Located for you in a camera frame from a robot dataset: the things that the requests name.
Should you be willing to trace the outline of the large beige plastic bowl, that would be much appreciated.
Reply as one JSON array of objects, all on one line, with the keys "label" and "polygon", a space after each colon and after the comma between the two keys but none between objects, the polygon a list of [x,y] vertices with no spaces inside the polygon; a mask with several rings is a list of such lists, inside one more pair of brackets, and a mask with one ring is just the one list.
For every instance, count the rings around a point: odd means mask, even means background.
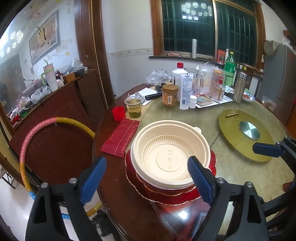
[{"label": "large beige plastic bowl", "polygon": [[137,133],[130,148],[132,165],[138,176],[166,190],[184,189],[194,184],[188,171],[191,156],[208,168],[209,144],[199,127],[176,120],[148,124]]}]

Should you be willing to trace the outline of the pink yellow hula hoop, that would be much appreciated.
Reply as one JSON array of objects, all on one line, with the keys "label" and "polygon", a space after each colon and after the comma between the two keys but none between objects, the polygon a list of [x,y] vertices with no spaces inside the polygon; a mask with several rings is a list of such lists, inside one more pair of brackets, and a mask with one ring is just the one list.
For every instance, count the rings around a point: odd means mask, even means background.
[{"label": "pink yellow hula hoop", "polygon": [[53,117],[36,124],[23,140],[19,161],[23,185],[32,199],[26,167],[43,182],[59,185],[91,166],[91,145],[95,133],[83,123],[64,117]]}]

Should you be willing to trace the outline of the clear plastic container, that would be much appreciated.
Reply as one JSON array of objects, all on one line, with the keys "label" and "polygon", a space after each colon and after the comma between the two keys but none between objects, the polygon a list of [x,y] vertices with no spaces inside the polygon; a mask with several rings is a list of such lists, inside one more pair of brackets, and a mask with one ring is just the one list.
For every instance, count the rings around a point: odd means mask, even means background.
[{"label": "clear plastic container", "polygon": [[262,105],[267,108],[270,112],[273,112],[274,109],[276,108],[276,104],[270,100],[269,98],[267,98],[266,96],[262,97],[262,101],[261,101]]}]

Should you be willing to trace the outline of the blue white food plate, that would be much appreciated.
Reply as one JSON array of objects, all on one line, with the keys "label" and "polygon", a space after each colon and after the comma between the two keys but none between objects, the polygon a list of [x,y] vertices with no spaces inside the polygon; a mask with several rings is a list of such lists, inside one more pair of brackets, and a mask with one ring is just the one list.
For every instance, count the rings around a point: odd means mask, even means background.
[{"label": "blue white food plate", "polygon": [[248,92],[244,92],[242,96],[242,100],[245,102],[254,102],[255,98]]}]

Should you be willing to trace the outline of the red scalloped plate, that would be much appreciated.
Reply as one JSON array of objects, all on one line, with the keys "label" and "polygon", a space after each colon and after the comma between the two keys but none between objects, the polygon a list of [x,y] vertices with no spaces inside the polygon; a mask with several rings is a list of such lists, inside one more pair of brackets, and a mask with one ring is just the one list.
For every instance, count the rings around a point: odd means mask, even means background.
[{"label": "red scalloped plate", "polygon": [[132,165],[130,151],[128,151],[125,155],[125,175],[129,183],[135,188],[137,193],[141,197],[151,202],[177,206],[185,204],[189,201],[197,200],[201,197],[195,185],[191,185],[187,188],[163,189],[149,184],[135,171]]}]

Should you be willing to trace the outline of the wooden sideboard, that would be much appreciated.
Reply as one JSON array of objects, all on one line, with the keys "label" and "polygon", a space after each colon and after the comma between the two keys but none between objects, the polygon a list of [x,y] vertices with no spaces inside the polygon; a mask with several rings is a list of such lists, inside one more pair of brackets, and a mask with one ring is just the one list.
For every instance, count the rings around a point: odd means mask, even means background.
[{"label": "wooden sideboard", "polygon": [[48,118],[64,117],[77,120],[94,132],[105,114],[97,72],[95,70],[50,94],[18,125],[10,146],[19,156],[27,133]]}]

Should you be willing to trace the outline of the small book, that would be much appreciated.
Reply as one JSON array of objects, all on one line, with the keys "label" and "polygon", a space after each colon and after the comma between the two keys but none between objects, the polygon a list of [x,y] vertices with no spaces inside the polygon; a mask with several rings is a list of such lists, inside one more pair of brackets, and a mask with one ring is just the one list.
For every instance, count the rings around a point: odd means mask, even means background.
[{"label": "small book", "polygon": [[197,97],[197,104],[199,106],[207,106],[213,103],[213,100],[206,97],[206,96],[198,96]]}]

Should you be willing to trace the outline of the green plastic bottle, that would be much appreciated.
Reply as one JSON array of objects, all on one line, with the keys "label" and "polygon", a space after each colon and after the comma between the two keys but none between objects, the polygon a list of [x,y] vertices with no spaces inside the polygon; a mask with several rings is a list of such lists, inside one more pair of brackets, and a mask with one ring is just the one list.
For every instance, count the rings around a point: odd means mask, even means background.
[{"label": "green plastic bottle", "polygon": [[234,53],[232,51],[229,52],[227,59],[225,60],[224,65],[224,85],[231,87],[233,85],[234,73],[236,68],[236,62],[234,60]]}]

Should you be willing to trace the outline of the small white pill bottle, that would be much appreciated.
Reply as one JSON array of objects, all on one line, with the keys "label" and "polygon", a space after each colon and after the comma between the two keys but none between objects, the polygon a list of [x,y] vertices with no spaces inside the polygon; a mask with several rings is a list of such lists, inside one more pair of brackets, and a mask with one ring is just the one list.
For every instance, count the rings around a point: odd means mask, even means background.
[{"label": "small white pill bottle", "polygon": [[194,109],[197,104],[197,97],[195,95],[190,95],[189,108]]}]

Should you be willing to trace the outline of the red packet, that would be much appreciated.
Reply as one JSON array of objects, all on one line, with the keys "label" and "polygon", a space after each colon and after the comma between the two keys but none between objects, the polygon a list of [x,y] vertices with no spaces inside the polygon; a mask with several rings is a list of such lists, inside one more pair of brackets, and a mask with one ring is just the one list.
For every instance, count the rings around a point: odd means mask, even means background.
[{"label": "red packet", "polygon": [[137,132],[140,121],[122,119],[110,137],[102,145],[101,151],[113,156],[124,158],[125,151],[135,133]]}]

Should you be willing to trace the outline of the white tube carton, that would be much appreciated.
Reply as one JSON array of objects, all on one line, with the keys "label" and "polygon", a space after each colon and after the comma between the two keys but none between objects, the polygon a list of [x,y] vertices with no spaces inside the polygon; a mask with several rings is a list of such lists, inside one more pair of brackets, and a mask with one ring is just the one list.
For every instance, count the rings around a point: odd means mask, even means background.
[{"label": "white tube carton", "polygon": [[186,110],[189,108],[190,95],[192,93],[193,73],[181,74],[181,90],[180,90],[180,109]]}]

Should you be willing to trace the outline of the peanut butter jar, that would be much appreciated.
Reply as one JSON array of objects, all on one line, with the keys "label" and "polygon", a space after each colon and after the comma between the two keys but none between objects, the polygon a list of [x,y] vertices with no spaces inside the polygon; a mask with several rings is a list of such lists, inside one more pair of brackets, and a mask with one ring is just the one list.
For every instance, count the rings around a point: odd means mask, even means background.
[{"label": "peanut butter jar", "polygon": [[173,106],[178,102],[179,87],[173,84],[163,85],[162,101],[164,105]]}]

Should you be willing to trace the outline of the dark barred window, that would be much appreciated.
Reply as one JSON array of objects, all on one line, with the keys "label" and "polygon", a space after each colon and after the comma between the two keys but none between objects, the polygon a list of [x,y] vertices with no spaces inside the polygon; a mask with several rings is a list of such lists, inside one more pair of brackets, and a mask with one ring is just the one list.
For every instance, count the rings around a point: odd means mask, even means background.
[{"label": "dark barred window", "polygon": [[219,51],[236,61],[263,67],[266,38],[259,1],[150,1],[153,55],[214,61]]}]

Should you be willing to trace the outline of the white paper roll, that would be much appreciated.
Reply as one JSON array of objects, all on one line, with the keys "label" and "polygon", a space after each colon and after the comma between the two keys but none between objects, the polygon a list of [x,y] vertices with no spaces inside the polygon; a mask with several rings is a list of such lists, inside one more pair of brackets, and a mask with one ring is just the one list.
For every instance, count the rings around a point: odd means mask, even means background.
[{"label": "white paper roll", "polygon": [[197,40],[192,39],[191,58],[196,59],[196,54],[197,54]]}]

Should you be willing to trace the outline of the white tumbler with straw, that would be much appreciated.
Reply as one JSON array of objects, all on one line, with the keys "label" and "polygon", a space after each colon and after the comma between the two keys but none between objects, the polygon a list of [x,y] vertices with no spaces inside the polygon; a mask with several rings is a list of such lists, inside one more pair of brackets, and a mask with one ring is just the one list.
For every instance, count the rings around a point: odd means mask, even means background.
[{"label": "white tumbler with straw", "polygon": [[51,89],[51,92],[55,92],[58,89],[58,84],[56,80],[55,70],[53,64],[49,64],[46,60],[44,60],[46,66],[43,67],[44,72],[41,74],[41,80],[43,84],[45,84],[44,76],[46,81]]}]

